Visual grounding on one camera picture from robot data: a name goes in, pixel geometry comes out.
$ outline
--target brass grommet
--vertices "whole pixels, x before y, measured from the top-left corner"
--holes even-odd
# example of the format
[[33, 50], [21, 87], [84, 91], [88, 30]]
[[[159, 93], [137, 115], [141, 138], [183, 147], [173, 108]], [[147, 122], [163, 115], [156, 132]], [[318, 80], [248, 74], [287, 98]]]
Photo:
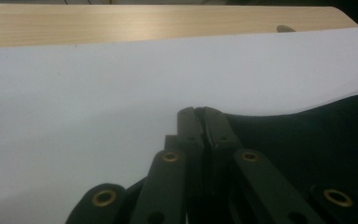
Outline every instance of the brass grommet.
[[325, 189], [324, 197], [330, 203], [334, 203], [341, 207], [351, 207], [353, 205], [351, 197], [337, 189]]
[[175, 152], [167, 152], [162, 155], [162, 159], [167, 162], [174, 162], [179, 160], [179, 154]]
[[112, 189], [104, 189], [92, 196], [92, 203], [98, 207], [105, 207], [115, 201], [117, 194]]
[[244, 161], [260, 161], [260, 157], [254, 152], [243, 152], [241, 157]]

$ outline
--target white sheet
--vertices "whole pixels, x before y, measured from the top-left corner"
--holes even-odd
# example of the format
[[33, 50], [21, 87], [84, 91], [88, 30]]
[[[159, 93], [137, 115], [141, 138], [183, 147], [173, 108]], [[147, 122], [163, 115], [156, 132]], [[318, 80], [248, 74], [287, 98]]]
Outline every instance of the white sheet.
[[176, 112], [302, 111], [358, 93], [358, 28], [0, 49], [0, 224], [64, 223], [147, 174]]

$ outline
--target white paper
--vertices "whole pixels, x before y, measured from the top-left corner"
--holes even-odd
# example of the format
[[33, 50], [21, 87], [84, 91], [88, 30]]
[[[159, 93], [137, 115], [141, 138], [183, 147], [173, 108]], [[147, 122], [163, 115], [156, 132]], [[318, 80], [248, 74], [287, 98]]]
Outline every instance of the white paper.
[[358, 93], [358, 28], [0, 48], [0, 224], [64, 223], [147, 174], [176, 113], [287, 114]]

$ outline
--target black cover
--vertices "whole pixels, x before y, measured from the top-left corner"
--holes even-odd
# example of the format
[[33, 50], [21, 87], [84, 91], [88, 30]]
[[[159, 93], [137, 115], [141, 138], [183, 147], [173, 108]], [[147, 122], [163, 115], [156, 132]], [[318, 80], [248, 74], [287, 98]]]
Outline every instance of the black cover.
[[264, 153], [305, 198], [330, 185], [358, 199], [358, 95], [291, 115], [226, 117], [243, 147]]

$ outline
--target wooden table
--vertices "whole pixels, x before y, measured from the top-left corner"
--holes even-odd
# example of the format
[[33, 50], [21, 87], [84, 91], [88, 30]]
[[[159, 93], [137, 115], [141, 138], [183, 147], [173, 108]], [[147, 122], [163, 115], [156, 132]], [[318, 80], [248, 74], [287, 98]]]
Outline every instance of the wooden table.
[[333, 7], [0, 4], [0, 47], [103, 43], [358, 26]]

